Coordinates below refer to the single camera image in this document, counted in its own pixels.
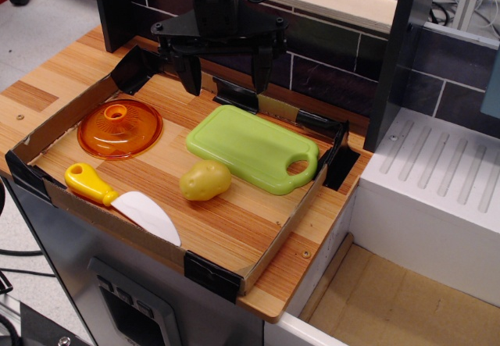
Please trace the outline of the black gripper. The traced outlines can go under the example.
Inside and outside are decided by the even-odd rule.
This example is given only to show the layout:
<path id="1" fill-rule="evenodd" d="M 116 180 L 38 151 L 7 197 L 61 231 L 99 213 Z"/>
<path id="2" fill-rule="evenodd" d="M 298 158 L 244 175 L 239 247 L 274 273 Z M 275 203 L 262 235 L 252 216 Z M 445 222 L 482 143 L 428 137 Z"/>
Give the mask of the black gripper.
<path id="1" fill-rule="evenodd" d="M 173 54 L 173 67 L 185 91 L 199 96 L 201 63 L 193 55 L 252 55 L 256 94 L 270 82 L 273 59 L 286 52 L 285 19 L 252 8 L 266 0 L 191 0 L 192 10 L 151 27 L 160 47 Z"/>

